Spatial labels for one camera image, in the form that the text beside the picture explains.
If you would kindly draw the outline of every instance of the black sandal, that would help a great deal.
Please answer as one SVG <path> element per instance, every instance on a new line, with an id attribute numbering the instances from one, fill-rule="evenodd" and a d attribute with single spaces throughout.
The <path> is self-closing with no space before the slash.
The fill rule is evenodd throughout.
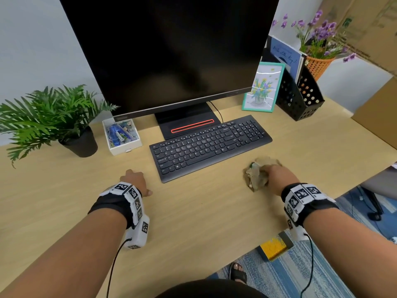
<path id="1" fill-rule="evenodd" d="M 239 263 L 236 262 L 232 262 L 230 264 L 230 270 L 229 270 L 229 279 L 230 280 L 241 280 L 242 282 L 244 282 L 244 284 L 247 284 L 247 274 L 244 271 L 240 271 L 238 269 L 234 268 L 234 265 L 237 264 L 241 267 L 243 267 L 242 265 L 240 265 Z"/>

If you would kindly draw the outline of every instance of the orange basket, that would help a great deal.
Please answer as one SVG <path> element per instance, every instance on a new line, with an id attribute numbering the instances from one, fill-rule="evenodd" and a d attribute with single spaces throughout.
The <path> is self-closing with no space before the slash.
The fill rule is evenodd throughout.
<path id="1" fill-rule="evenodd" d="M 306 60 L 309 62 L 306 66 L 307 69 L 309 69 L 314 80 L 317 81 L 320 78 L 320 76 L 323 75 L 324 71 L 328 68 L 328 66 L 334 60 L 334 58 L 318 59 L 307 56 Z"/>

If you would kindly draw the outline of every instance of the human hand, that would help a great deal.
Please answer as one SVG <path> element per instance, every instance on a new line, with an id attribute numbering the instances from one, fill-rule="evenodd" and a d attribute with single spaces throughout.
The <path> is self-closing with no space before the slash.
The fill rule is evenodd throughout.
<path id="1" fill-rule="evenodd" d="M 153 194 L 151 190 L 146 188 L 146 181 L 142 172 L 133 172 L 131 169 L 126 170 L 126 175 L 122 175 L 120 181 L 134 185 L 139 189 L 143 197 L 148 197 Z"/>
<path id="2" fill-rule="evenodd" d="M 283 189 L 291 184 L 299 183 L 298 178 L 286 167 L 280 165 L 263 165 L 260 171 L 269 174 L 268 186 L 272 193 L 281 196 Z"/>

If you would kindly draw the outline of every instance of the wooden desk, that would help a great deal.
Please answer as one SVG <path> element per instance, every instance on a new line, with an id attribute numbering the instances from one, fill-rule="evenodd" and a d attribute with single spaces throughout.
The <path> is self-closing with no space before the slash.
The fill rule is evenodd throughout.
<path id="1" fill-rule="evenodd" d="M 272 114 L 241 111 L 241 102 L 240 95 L 214 104 L 225 121 L 253 115 L 273 142 L 166 184 L 148 148 L 162 140 L 153 115 L 134 120 L 144 146 L 124 155 L 111 155 L 101 124 L 93 126 L 98 152 L 85 159 L 55 143 L 14 170 L 1 147 L 0 289 L 80 221 L 98 193 L 129 168 L 144 172 L 154 192 L 144 198 L 151 225 L 143 249 L 120 252 L 111 297 L 154 297 L 204 278 L 285 229 L 281 199 L 254 194 L 243 181 L 242 170 L 257 156 L 280 159 L 300 180 L 334 198 L 397 159 L 394 148 L 332 100 L 298 122 L 278 107 Z"/>

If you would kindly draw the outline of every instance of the picture frame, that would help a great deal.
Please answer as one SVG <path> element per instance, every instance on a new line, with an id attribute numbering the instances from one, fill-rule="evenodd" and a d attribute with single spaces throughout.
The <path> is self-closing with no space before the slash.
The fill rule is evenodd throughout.
<path id="1" fill-rule="evenodd" d="M 273 112 L 284 70 L 284 63 L 261 61 L 251 92 L 244 94 L 242 110 Z"/>

